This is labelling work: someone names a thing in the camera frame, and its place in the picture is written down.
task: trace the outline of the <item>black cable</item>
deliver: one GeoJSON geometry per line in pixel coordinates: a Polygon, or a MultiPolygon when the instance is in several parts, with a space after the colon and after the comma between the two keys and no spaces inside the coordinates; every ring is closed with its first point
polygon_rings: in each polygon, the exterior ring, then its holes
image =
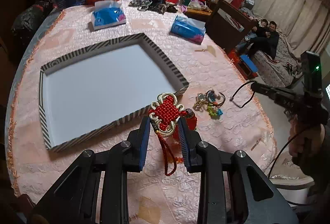
{"type": "Polygon", "coordinates": [[[274,160],[274,162],[273,162],[272,167],[271,167],[270,170],[269,170],[269,173],[268,173],[268,179],[270,179],[270,174],[271,174],[271,172],[272,172],[272,170],[273,170],[273,168],[274,168],[274,165],[275,165],[276,161],[278,160],[279,156],[281,155],[281,153],[284,151],[284,149],[287,147],[287,145],[289,145],[290,142],[291,142],[293,139],[295,139],[297,136],[299,136],[301,133],[302,133],[302,132],[296,134],[293,138],[291,138],[291,139],[290,139],[290,140],[289,140],[289,141],[283,146],[283,148],[280,150],[279,154],[276,156],[276,158],[275,158],[275,160],[274,160]]]}
{"type": "MultiPolygon", "coordinates": [[[[282,149],[280,150],[280,152],[279,152],[279,154],[276,156],[276,158],[275,158],[275,160],[274,160],[274,162],[273,162],[273,165],[272,165],[272,167],[270,168],[270,170],[269,170],[269,173],[268,173],[268,179],[270,179],[270,174],[272,173],[272,170],[273,170],[273,168],[274,168],[274,166],[275,166],[275,163],[276,163],[276,161],[278,160],[278,158],[279,158],[279,156],[281,155],[281,153],[284,151],[284,149],[291,143],[291,141],[293,140],[293,139],[295,139],[297,136],[299,136],[301,133],[303,133],[304,131],[306,131],[307,129],[310,129],[310,128],[312,128],[312,127],[308,127],[308,128],[305,128],[304,130],[302,130],[301,132],[299,132],[299,133],[297,133],[293,138],[291,138],[283,147],[282,147],[282,149]]],[[[289,203],[289,204],[292,204],[292,205],[297,205],[297,206],[309,206],[309,205],[314,205],[315,203],[311,203],[311,204],[298,204],[298,203],[294,203],[294,202],[292,202],[292,201],[288,201],[287,200],[287,202],[289,203]]]]}
{"type": "Polygon", "coordinates": [[[288,204],[291,204],[291,205],[296,205],[296,206],[311,206],[311,205],[314,205],[316,203],[311,203],[311,204],[299,204],[299,203],[294,203],[293,201],[288,201],[288,204]]]}
{"type": "Polygon", "coordinates": [[[245,85],[247,85],[247,84],[249,84],[249,83],[253,83],[253,82],[255,82],[255,81],[248,81],[248,82],[242,84],[242,85],[236,90],[236,92],[230,97],[229,101],[233,102],[237,107],[239,107],[239,108],[243,108],[248,102],[250,102],[250,101],[252,100],[253,96],[255,95],[255,92],[253,92],[253,94],[252,94],[252,96],[250,97],[250,99],[249,99],[247,102],[245,102],[245,103],[243,104],[243,106],[240,106],[240,105],[236,104],[236,102],[234,101],[234,97],[235,97],[235,95],[238,93],[238,91],[239,91],[243,86],[245,86],[245,85]]]}

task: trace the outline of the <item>man holding phone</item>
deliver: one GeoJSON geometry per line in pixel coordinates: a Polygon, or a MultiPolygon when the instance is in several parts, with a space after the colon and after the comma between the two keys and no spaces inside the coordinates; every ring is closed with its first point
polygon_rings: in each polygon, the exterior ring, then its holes
{"type": "Polygon", "coordinates": [[[249,40],[249,43],[253,43],[248,52],[249,58],[251,58],[257,51],[263,51],[272,59],[275,58],[279,40],[279,34],[276,32],[276,28],[276,23],[271,21],[269,23],[269,28],[265,29],[265,37],[256,37],[249,40]]]}

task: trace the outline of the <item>red cord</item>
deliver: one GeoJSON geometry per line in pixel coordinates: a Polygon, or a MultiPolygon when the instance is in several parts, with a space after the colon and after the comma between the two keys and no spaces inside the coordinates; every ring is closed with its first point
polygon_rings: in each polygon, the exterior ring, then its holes
{"type": "Polygon", "coordinates": [[[160,145],[162,147],[162,151],[163,151],[163,155],[164,155],[164,172],[165,172],[165,175],[166,176],[170,176],[172,174],[174,174],[175,170],[177,169],[177,159],[178,158],[175,158],[169,145],[166,143],[165,139],[156,131],[156,135],[158,137],[158,140],[160,142],[160,145]],[[167,161],[167,153],[166,153],[166,148],[168,149],[171,157],[172,157],[172,160],[173,160],[173,164],[174,164],[174,167],[173,167],[173,170],[168,173],[168,161],[167,161]]]}

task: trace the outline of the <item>striped tray border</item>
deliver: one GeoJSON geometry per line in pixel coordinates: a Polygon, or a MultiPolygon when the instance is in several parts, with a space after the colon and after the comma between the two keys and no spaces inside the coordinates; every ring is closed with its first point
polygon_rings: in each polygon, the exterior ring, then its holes
{"type": "Polygon", "coordinates": [[[43,96],[42,96],[42,84],[43,84],[43,79],[45,75],[45,71],[54,67],[55,65],[62,63],[64,61],[68,61],[73,59],[74,57],[77,57],[79,55],[83,55],[89,52],[92,52],[94,50],[99,50],[102,48],[105,48],[107,46],[111,46],[116,43],[124,42],[124,41],[130,41],[130,40],[138,40],[138,39],[143,39],[146,41],[147,44],[153,48],[156,53],[161,57],[161,59],[166,63],[169,69],[173,72],[173,74],[179,79],[179,81],[182,83],[182,88],[178,91],[176,91],[174,94],[176,96],[182,95],[188,88],[189,82],[185,79],[185,77],[181,74],[181,72],[176,68],[176,66],[173,64],[173,62],[166,56],[166,54],[151,40],[148,38],[148,36],[144,33],[138,33],[134,35],[128,35],[125,37],[120,37],[112,40],[107,40],[103,41],[100,43],[96,43],[87,47],[84,47],[82,49],[75,50],[73,52],[70,52],[66,55],[63,55],[61,57],[58,57],[57,59],[43,65],[40,69],[40,79],[39,79],[39,116],[40,116],[40,123],[41,123],[41,130],[42,130],[42,135],[44,138],[45,146],[48,150],[52,150],[53,152],[59,152],[61,150],[64,150],[68,147],[74,146],[82,141],[85,141],[87,139],[90,139],[100,133],[103,133],[115,126],[119,126],[125,122],[128,122],[135,117],[139,117],[143,114],[145,114],[149,109],[150,105],[141,108],[135,112],[132,112],[129,115],[126,115],[114,122],[111,122],[110,124],[106,124],[98,129],[95,129],[89,133],[83,134],[80,137],[74,138],[70,141],[67,141],[65,143],[62,143],[60,145],[57,145],[55,147],[51,146],[51,141],[48,133],[48,127],[47,127],[47,121],[46,121],[46,113],[44,109],[44,102],[43,102],[43,96]]]}

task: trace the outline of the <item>pink tablecloth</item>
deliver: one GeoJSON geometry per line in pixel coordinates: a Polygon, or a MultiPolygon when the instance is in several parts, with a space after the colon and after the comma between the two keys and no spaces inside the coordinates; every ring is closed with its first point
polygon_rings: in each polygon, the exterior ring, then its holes
{"type": "MultiPolygon", "coordinates": [[[[224,151],[245,150],[261,169],[267,168],[277,151],[270,122],[256,98],[243,109],[228,101],[242,84],[242,79],[225,53],[207,35],[202,45],[170,35],[169,30],[176,14],[139,12],[136,8],[128,7],[128,2],[123,3],[127,17],[125,25],[91,32],[89,22],[92,10],[92,7],[86,6],[66,9],[36,45],[32,57],[27,61],[12,104],[7,152],[9,172],[17,195],[27,193],[35,203],[38,202],[84,149],[95,152],[110,149],[125,140],[131,130],[137,129],[141,120],[137,118],[60,153],[47,151],[38,112],[40,67],[87,45],[140,32],[149,36],[190,82],[181,100],[185,107],[192,107],[196,94],[206,92],[210,87],[226,95],[227,101],[222,107],[224,114],[219,120],[212,120],[206,111],[196,113],[197,130],[202,139],[224,151]],[[208,45],[215,49],[216,56],[207,51],[195,51],[208,45]]],[[[244,88],[236,101],[243,103],[250,94],[244,88]]],[[[180,156],[179,146],[171,138],[170,141],[174,154],[180,156]]],[[[199,174],[188,174],[183,164],[178,165],[174,175],[164,175],[161,147],[151,131],[145,168],[141,173],[128,175],[131,223],[143,223],[138,222],[141,218],[151,223],[195,222],[199,184],[199,174]],[[156,220],[142,216],[139,213],[141,205],[154,208],[158,212],[156,217],[153,216],[156,220]]]]}

